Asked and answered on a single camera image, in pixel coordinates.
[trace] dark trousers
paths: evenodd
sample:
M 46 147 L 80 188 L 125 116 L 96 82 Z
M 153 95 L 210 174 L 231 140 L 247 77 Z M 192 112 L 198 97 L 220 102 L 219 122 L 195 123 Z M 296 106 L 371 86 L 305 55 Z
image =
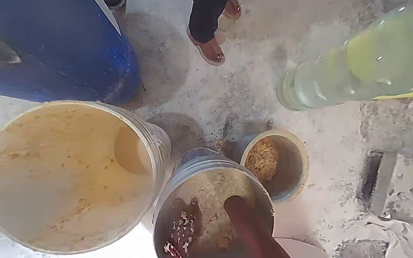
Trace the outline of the dark trousers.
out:
M 228 0 L 194 0 L 189 19 L 189 31 L 199 43 L 207 43 L 214 38 L 217 19 Z

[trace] dusty floor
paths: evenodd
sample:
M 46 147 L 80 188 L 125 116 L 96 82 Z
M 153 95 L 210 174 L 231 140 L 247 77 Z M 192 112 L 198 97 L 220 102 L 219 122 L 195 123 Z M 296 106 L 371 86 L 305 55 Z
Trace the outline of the dusty floor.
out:
M 275 204 L 274 236 L 305 241 L 333 257 L 386 257 L 391 239 L 367 223 L 370 214 L 358 196 L 368 150 L 413 157 L 413 99 L 295 113 L 278 103 L 274 87 L 288 69 L 408 0 L 242 0 L 240 20 L 220 19 L 221 67 L 204 62 L 186 36 L 191 0 L 128 2 L 118 22 L 139 56 L 146 90 L 127 108 L 169 134 L 172 162 L 194 147 L 216 148 L 219 140 L 288 130 L 305 142 L 310 174 L 300 196 Z M 0 97 L 0 127 L 32 105 Z M 3 241 L 22 257 L 50 257 Z

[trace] blue barrel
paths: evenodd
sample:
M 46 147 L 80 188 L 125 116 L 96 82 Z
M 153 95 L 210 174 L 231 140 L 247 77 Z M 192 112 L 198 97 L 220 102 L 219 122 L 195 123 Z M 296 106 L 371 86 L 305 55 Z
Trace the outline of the blue barrel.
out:
M 135 52 L 97 2 L 0 0 L 0 95 L 116 106 L 131 99 Z

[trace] small bucket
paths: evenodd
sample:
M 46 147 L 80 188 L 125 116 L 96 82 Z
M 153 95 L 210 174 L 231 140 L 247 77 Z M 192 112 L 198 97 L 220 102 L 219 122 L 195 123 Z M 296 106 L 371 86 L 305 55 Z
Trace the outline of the small bucket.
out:
M 119 107 L 37 106 L 0 132 L 0 230 L 44 253 L 109 245 L 152 206 L 170 151 L 161 128 Z
M 309 171 L 307 150 L 297 136 L 282 130 L 249 134 L 237 142 L 232 159 L 244 166 L 251 148 L 267 137 L 278 148 L 279 157 L 276 174 L 270 181 L 261 183 L 272 201 L 290 201 L 304 189 Z
M 172 208 L 173 203 L 176 198 L 179 197 L 180 189 L 184 185 L 189 185 L 193 187 L 202 187 L 206 182 L 198 182 L 199 185 L 192 185 L 192 179 L 197 179 L 198 176 L 212 176 L 218 171 L 231 172 L 231 176 L 235 180 L 244 181 L 244 188 L 250 190 L 255 197 L 255 208 L 261 217 L 264 218 L 263 223 L 266 225 L 269 232 L 273 232 L 274 228 L 274 212 L 272 207 L 272 201 L 263 188 L 259 180 L 251 173 L 248 169 L 240 166 L 236 162 L 227 159 L 221 154 L 206 148 L 193 149 L 187 152 L 181 157 L 181 160 L 176 164 L 174 172 L 169 179 L 164 190 L 160 194 L 160 197 L 156 204 L 156 211 L 154 213 L 154 247 L 158 257 L 164 258 L 164 244 L 167 241 L 168 232 L 167 228 L 171 228 L 173 221 L 168 221 L 167 214 L 170 208 Z M 195 255 L 189 255 L 191 258 L 196 257 L 243 257 L 245 249 L 242 243 L 237 243 L 234 248 L 230 249 L 228 252 L 224 250 L 211 252 L 211 253 L 197 253 Z

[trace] crushed material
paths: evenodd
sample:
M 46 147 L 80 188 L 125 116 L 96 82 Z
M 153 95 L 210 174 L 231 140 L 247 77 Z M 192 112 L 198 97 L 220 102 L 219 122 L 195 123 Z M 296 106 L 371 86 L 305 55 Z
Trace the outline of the crushed material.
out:
M 172 220 L 173 225 L 170 226 L 170 237 L 164 244 L 163 249 L 171 257 L 186 258 L 189 255 L 190 244 L 195 237 L 195 224 L 199 227 L 198 225 L 201 223 L 201 213 L 197 198 L 195 197 L 192 198 L 189 205 L 186 205 L 182 199 L 178 198 L 176 199 L 175 206 L 174 211 L 178 212 L 178 215 Z
M 259 140 L 246 156 L 245 167 L 261 181 L 270 181 L 277 173 L 278 149 L 268 138 Z
M 238 235 L 226 210 L 227 198 L 238 195 L 255 207 L 255 195 L 248 177 L 233 169 L 213 169 L 188 179 L 177 189 L 183 200 L 197 198 L 201 224 L 196 228 L 198 239 L 189 248 L 192 253 L 225 251 L 235 243 Z

